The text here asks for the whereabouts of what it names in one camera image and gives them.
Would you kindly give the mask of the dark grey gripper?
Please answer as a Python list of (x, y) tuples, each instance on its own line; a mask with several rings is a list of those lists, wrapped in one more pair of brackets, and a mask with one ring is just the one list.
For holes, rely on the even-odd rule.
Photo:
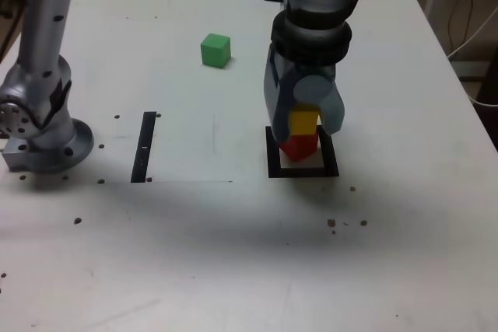
[(264, 76), (264, 96), (274, 139), (287, 142), (289, 115), (296, 102), (318, 108), (321, 126), (340, 131), (345, 105), (335, 84), (335, 65), (312, 65), (283, 57), (270, 43)]

